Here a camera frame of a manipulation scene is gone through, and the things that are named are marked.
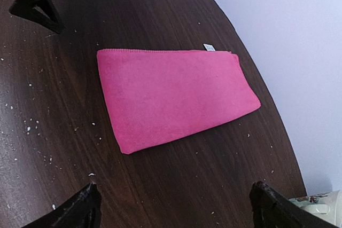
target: folded towel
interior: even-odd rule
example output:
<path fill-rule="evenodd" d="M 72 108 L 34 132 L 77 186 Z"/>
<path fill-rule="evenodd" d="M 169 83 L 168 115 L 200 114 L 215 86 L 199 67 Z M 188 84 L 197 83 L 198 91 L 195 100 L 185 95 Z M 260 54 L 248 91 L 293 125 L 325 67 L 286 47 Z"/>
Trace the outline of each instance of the folded towel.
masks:
<path fill-rule="evenodd" d="M 260 107 L 238 56 L 230 52 L 105 49 L 97 60 L 114 134 L 125 154 Z"/>

